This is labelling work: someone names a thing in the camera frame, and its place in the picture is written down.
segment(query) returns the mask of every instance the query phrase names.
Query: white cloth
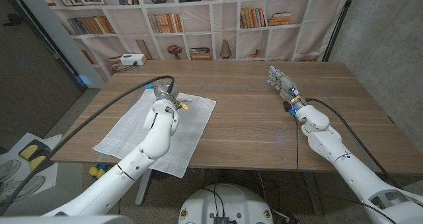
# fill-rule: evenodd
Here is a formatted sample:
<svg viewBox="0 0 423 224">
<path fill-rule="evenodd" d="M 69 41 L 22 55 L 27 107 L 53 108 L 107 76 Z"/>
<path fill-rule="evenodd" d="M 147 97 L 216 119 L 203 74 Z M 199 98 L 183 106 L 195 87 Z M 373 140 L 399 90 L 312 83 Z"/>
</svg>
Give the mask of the white cloth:
<svg viewBox="0 0 423 224">
<path fill-rule="evenodd" d="M 179 101 L 186 99 L 192 99 L 192 102 L 186 102 L 187 110 L 178 109 L 178 129 L 171 137 L 168 153 L 150 167 L 179 178 L 184 176 L 216 104 L 216 101 L 199 96 L 183 93 L 178 95 Z M 120 118 L 106 137 L 93 149 L 123 159 L 148 134 L 148 131 L 143 129 L 143 125 L 155 100 L 153 89 L 145 90 L 138 102 Z"/>
</svg>

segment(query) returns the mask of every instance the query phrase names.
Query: electrical outlet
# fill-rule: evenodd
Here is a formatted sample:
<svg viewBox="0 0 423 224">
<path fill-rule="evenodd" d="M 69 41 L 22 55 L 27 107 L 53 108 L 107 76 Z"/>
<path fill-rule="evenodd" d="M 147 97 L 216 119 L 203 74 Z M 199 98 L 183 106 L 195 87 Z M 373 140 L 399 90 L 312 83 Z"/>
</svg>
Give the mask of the electrical outlet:
<svg viewBox="0 0 423 224">
<path fill-rule="evenodd" d="M 133 65 L 134 62 L 137 62 L 137 65 L 144 65 L 147 61 L 147 58 L 144 54 L 124 54 L 120 61 L 122 65 Z"/>
</svg>

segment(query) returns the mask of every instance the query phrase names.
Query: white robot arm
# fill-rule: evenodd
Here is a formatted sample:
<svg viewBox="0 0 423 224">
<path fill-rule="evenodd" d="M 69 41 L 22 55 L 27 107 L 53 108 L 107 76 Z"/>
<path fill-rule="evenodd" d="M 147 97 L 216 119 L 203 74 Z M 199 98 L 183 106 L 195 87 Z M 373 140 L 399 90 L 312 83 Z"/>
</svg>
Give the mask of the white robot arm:
<svg viewBox="0 0 423 224">
<path fill-rule="evenodd" d="M 273 66 L 269 73 L 268 83 L 280 92 L 285 109 L 299 122 L 304 122 L 301 131 L 308 137 L 312 150 L 335 167 L 361 203 L 380 211 L 364 207 L 374 223 L 422 222 L 422 196 L 382 181 L 345 147 L 340 134 L 329 125 L 328 117 L 306 103 L 288 76 Z"/>
<path fill-rule="evenodd" d="M 157 100 L 144 123 L 144 129 L 150 130 L 145 139 L 81 195 L 44 216 L 106 214 L 132 184 L 167 153 L 179 122 L 175 106 L 178 87 L 174 86 L 170 94 L 167 87 L 163 81 L 155 86 Z"/>
</svg>

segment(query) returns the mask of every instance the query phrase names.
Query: wooden table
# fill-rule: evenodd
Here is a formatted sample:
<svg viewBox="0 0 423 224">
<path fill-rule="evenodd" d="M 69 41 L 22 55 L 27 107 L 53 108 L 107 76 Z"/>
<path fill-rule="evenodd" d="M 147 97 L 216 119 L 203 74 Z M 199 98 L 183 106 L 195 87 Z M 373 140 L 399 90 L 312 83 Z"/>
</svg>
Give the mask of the wooden table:
<svg viewBox="0 0 423 224">
<path fill-rule="evenodd" d="M 172 75 L 181 93 L 217 102 L 189 167 L 291 170 L 295 168 L 295 121 L 284 112 L 278 91 L 266 84 L 270 65 L 295 80 L 305 97 L 338 109 L 388 172 L 423 173 L 420 153 L 342 63 L 149 60 L 137 69 L 113 75 L 70 130 L 129 88 L 156 76 Z M 95 163 L 98 153 L 92 148 L 141 94 L 130 94 L 111 106 L 67 142 L 53 160 Z M 330 118 L 351 152 L 375 167 L 329 109 L 315 102 L 309 104 Z M 298 133 L 299 169 L 334 171 L 311 150 L 300 127 Z M 102 158 L 102 163 L 118 161 L 108 155 Z"/>
</svg>

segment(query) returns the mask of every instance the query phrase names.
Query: bookshelf backdrop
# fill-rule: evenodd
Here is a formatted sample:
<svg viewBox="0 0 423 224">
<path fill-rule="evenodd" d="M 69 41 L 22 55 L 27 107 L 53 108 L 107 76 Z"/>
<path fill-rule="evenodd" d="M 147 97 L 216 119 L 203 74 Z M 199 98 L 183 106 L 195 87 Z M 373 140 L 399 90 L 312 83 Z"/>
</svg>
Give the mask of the bookshelf backdrop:
<svg viewBox="0 0 423 224">
<path fill-rule="evenodd" d="M 147 48 L 152 59 L 175 59 L 168 53 L 171 45 L 189 60 L 222 59 L 224 40 L 229 59 L 320 60 L 346 2 L 103 0 L 104 5 L 65 6 L 69 2 L 46 1 L 105 81 L 113 73 L 110 58 L 146 54 Z"/>
</svg>

